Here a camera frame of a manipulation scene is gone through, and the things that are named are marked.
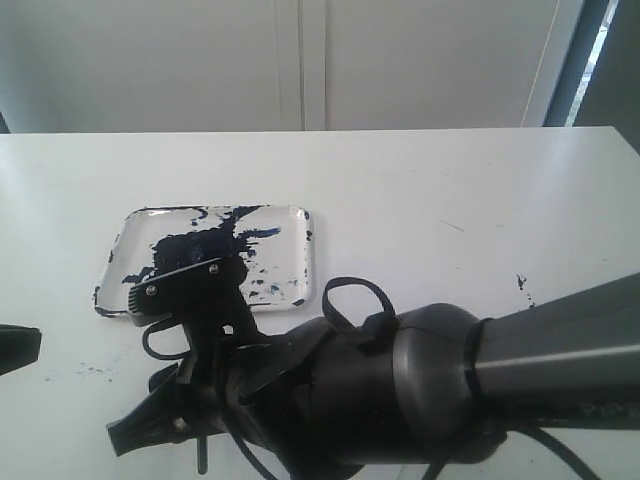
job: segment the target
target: paint splatter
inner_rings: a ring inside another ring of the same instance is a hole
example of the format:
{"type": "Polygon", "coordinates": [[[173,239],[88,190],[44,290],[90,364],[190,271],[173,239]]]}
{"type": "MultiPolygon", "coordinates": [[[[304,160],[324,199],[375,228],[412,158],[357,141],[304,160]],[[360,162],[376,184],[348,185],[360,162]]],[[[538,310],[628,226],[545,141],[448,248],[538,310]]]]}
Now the paint splatter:
{"type": "Polygon", "coordinates": [[[527,296],[527,302],[529,302],[529,308],[534,308],[536,306],[536,302],[533,301],[533,297],[531,296],[531,293],[525,292],[524,290],[524,285],[525,283],[527,283],[527,277],[525,277],[524,275],[516,274],[516,280],[518,282],[518,288],[520,289],[520,291],[524,292],[525,295],[527,296]]]}
{"type": "Polygon", "coordinates": [[[517,274],[516,279],[518,280],[518,288],[520,291],[524,290],[524,284],[527,282],[527,277],[517,274]]]}
{"type": "MultiPolygon", "coordinates": [[[[139,274],[128,275],[122,283],[140,283],[152,276],[163,275],[213,258],[231,257],[241,253],[248,257],[255,256],[256,251],[253,247],[257,242],[251,242],[251,239],[268,238],[280,233],[280,228],[275,227],[266,230],[251,229],[236,234],[236,223],[258,208],[260,205],[236,207],[225,212],[226,218],[222,218],[217,227],[166,236],[152,247],[153,267],[146,266],[139,274]]],[[[208,215],[204,209],[201,212],[199,219],[208,215]]]]}

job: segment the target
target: screw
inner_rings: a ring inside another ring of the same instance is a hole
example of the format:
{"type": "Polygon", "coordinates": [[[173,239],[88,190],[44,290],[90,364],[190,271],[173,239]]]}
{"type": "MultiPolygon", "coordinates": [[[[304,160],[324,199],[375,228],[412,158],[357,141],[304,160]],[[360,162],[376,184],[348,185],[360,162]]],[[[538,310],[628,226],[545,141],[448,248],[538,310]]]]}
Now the screw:
{"type": "Polygon", "coordinates": [[[189,425],[187,425],[187,422],[185,422],[184,418],[182,418],[182,417],[174,418],[173,419],[173,426],[179,432],[184,432],[186,429],[189,428],[189,425]]]}

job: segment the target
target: black cable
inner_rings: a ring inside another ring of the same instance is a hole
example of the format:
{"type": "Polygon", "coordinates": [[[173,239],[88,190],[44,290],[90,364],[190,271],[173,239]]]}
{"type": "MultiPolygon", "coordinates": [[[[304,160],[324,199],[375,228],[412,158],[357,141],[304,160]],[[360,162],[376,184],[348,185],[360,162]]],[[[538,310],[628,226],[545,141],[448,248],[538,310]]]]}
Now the black cable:
{"type": "Polygon", "coordinates": [[[545,432],[544,430],[527,425],[516,425],[511,430],[514,432],[526,435],[529,438],[533,438],[538,443],[541,443],[553,453],[555,453],[561,460],[563,460],[571,470],[583,480],[600,480],[600,477],[591,470],[586,463],[582,461],[573,450],[567,447],[564,443],[558,440],[553,435],[545,432]]]}
{"type": "Polygon", "coordinates": [[[239,432],[239,428],[235,423],[235,419],[233,419],[232,413],[229,410],[227,405],[227,397],[225,394],[225,378],[224,373],[225,369],[223,368],[220,358],[220,350],[221,343],[218,341],[214,346],[214,354],[213,354],[213,365],[214,365],[214,379],[215,379],[215,392],[216,398],[218,399],[218,408],[220,410],[220,416],[222,417],[222,421],[227,427],[231,438],[236,443],[240,452],[244,455],[247,461],[257,470],[257,472],[262,475],[265,480],[278,480],[278,477],[273,475],[267,467],[265,467],[258,457],[254,455],[254,453],[249,449],[247,444],[245,443],[242,435],[239,432]]]}
{"type": "Polygon", "coordinates": [[[329,324],[331,324],[337,332],[347,336],[352,342],[357,342],[358,336],[360,335],[358,329],[354,327],[353,324],[347,320],[329,300],[330,290],[348,285],[362,285],[367,287],[378,298],[385,313],[395,317],[396,312],[391,300],[389,300],[389,297],[387,297],[379,286],[369,280],[357,277],[337,277],[329,280],[322,292],[322,313],[329,324]]]}
{"type": "Polygon", "coordinates": [[[150,357],[155,358],[156,360],[180,360],[182,358],[185,358],[187,355],[189,355],[189,352],[190,352],[189,350],[181,353],[170,353],[170,354],[159,353],[159,352],[156,352],[149,345],[149,336],[152,333],[168,330],[169,328],[175,327],[178,324],[180,324],[180,321],[171,317],[165,320],[161,320],[157,323],[154,323],[149,328],[147,328],[142,334],[142,348],[144,349],[144,351],[147,352],[147,354],[150,357]]]}
{"type": "MultiPolygon", "coordinates": [[[[576,455],[560,440],[544,430],[524,424],[510,426],[506,430],[526,435],[547,447],[551,452],[564,461],[567,466],[571,468],[582,480],[600,480],[600,477],[598,477],[598,475],[596,475],[595,472],[591,470],[591,468],[589,468],[589,466],[584,463],[580,457],[578,457],[578,455],[576,455]]],[[[454,438],[453,441],[429,464],[429,468],[422,477],[422,480],[435,480],[440,475],[444,467],[453,459],[455,454],[475,440],[479,433],[480,432],[477,428],[470,429],[462,432],[454,438]]]]}

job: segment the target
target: paint palette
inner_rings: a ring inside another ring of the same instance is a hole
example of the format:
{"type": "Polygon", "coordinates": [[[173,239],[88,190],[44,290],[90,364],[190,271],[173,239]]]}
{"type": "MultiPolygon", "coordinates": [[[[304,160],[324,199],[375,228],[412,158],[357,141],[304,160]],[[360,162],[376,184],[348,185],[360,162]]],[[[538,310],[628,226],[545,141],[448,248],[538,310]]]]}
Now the paint palette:
{"type": "MultiPolygon", "coordinates": [[[[252,310],[302,305],[311,291],[309,213],[291,206],[143,208],[125,220],[96,286],[105,317],[128,316],[129,289],[144,280],[218,257],[240,255],[240,289],[252,310]]],[[[146,323],[149,319],[136,319],[146,323]]]]}

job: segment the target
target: rectangular tray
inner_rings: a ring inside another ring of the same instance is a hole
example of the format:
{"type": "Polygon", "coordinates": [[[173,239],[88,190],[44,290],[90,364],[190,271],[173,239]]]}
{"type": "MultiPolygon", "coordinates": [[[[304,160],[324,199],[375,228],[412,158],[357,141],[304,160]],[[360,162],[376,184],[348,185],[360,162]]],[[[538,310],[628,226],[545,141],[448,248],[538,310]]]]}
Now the rectangular tray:
{"type": "Polygon", "coordinates": [[[309,213],[292,206],[143,208],[125,220],[94,290],[96,312],[128,316],[129,289],[153,276],[239,254],[252,310],[286,310],[310,294],[309,213]]]}

